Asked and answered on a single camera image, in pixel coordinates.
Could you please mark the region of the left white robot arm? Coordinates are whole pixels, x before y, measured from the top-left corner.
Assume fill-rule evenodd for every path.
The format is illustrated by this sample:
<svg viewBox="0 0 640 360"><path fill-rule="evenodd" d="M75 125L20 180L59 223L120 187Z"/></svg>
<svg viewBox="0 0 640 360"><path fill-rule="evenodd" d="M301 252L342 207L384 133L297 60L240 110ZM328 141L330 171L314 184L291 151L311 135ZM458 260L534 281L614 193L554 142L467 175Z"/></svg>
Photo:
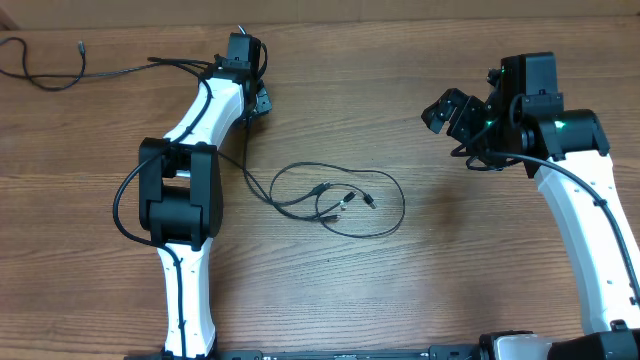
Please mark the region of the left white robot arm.
<svg viewBox="0 0 640 360"><path fill-rule="evenodd" d="M216 327L209 262L223 218L219 147L232 125L260 99L264 44L245 33L229 37L227 54L198 73L198 94L162 138L139 147L139 221L160 256L168 330L159 359L211 359Z"/></svg>

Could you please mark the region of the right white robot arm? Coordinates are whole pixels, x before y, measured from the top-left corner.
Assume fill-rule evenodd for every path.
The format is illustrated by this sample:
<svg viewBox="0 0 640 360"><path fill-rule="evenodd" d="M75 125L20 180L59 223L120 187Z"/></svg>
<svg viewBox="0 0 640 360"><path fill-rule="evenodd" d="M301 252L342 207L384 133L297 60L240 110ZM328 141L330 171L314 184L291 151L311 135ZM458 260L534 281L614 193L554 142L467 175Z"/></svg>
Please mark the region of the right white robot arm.
<svg viewBox="0 0 640 360"><path fill-rule="evenodd" d="M597 115L567 110L551 52L505 57L486 100L446 90L421 118L458 141L468 169L522 164L544 196L569 257L583 333L554 340L531 331L480 336L475 345L432 346L431 359L636 359L639 247L616 190L610 144Z"/></svg>

